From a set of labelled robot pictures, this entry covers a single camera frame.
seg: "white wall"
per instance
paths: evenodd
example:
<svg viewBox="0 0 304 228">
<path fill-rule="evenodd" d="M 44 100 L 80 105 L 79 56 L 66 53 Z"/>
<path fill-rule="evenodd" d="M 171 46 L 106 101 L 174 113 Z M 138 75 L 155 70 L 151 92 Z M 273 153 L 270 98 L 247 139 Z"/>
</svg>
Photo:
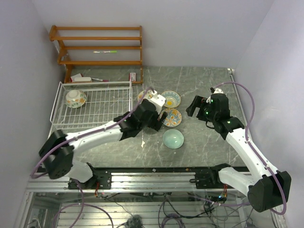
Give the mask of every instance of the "white wall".
<svg viewBox="0 0 304 228">
<path fill-rule="evenodd" d="M 33 0 L 45 26 L 143 26 L 143 63 L 235 68 L 273 0 Z"/>
<path fill-rule="evenodd" d="M 261 151 L 292 177 L 289 227 L 303 227 L 304 204 L 304 1 L 275 0 L 235 70 L 252 92 L 256 114 L 250 131 Z M 247 117 L 251 103 L 240 96 Z"/>
<path fill-rule="evenodd" d="M 0 221 L 14 225 L 62 71 L 30 0 L 0 1 Z"/>
</svg>

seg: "plate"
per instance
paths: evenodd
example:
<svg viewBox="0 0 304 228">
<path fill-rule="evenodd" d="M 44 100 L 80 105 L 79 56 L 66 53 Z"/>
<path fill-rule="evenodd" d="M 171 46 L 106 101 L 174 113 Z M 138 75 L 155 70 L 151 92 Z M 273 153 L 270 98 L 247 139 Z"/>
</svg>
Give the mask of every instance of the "plate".
<svg viewBox="0 0 304 228">
<path fill-rule="evenodd" d="M 168 114 L 167 118 L 163 122 L 167 127 L 176 127 L 181 123 L 181 113 L 177 109 L 166 108 L 161 112 L 161 116 L 163 112 Z"/>
<path fill-rule="evenodd" d="M 167 108 L 176 108 L 181 103 L 181 97 L 174 91 L 165 91 L 161 95 L 166 98 L 165 107 Z"/>
<path fill-rule="evenodd" d="M 170 149 L 180 148 L 184 143 L 184 136 L 176 129 L 167 130 L 162 135 L 163 144 Z"/>
<path fill-rule="evenodd" d="M 141 99 L 141 97 L 143 96 L 144 91 L 141 91 L 141 92 L 138 94 L 138 96 L 137 96 L 137 101 L 139 101 L 139 100 Z M 152 91 L 149 90 L 149 91 L 147 92 L 147 94 L 146 94 L 146 96 L 145 96 L 144 99 L 150 99 L 150 98 L 152 98 L 153 95 L 152 95 L 151 93 L 152 93 Z"/>
</svg>

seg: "light blue bowl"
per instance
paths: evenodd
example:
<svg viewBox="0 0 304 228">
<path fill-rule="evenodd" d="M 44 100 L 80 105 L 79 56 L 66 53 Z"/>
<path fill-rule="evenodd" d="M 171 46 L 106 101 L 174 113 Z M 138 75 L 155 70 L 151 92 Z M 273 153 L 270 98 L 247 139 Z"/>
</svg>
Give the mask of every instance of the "light blue bowl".
<svg viewBox="0 0 304 228">
<path fill-rule="evenodd" d="M 162 135 L 162 141 L 166 147 L 169 147 L 170 149 L 177 149 L 183 145 L 184 136 L 180 131 L 170 129 Z"/>
</svg>

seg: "white cable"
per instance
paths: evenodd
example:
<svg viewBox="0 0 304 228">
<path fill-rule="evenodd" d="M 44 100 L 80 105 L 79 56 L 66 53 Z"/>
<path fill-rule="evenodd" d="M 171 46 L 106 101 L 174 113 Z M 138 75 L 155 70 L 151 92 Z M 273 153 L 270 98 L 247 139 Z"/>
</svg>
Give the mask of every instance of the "white cable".
<svg viewBox="0 0 304 228">
<path fill-rule="evenodd" d="M 37 221 L 39 228 L 41 228 L 41 225 L 40 225 L 39 219 L 38 219 L 37 217 L 33 217 L 33 219 Z"/>
</svg>

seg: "bowl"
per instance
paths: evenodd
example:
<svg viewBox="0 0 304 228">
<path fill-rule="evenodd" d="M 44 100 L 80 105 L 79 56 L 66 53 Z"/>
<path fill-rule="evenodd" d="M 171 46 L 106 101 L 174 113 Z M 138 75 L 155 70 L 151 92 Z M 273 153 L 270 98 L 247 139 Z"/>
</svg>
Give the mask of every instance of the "bowl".
<svg viewBox="0 0 304 228">
<path fill-rule="evenodd" d="M 180 148 L 184 143 L 184 136 L 182 133 L 175 129 L 167 130 L 162 135 L 163 144 L 170 149 Z"/>
<path fill-rule="evenodd" d="M 161 112 L 166 112 L 168 115 L 163 124 L 167 127 L 176 127 L 181 123 L 181 113 L 175 108 L 166 108 Z"/>
<path fill-rule="evenodd" d="M 79 108 L 86 102 L 86 95 L 84 92 L 74 89 L 66 95 L 66 105 L 70 108 Z"/>
<path fill-rule="evenodd" d="M 143 96 L 144 91 L 141 91 L 141 92 L 138 94 L 138 96 L 137 96 L 137 101 L 139 101 L 139 100 L 141 99 L 141 97 Z M 144 99 L 150 99 L 150 98 L 152 98 L 152 97 L 153 97 L 152 91 L 149 90 L 149 91 L 147 92 L 146 96 L 144 96 Z"/>
<path fill-rule="evenodd" d="M 166 98 L 165 107 L 167 108 L 176 108 L 181 103 L 181 97 L 174 91 L 165 91 L 161 95 Z"/>
</svg>

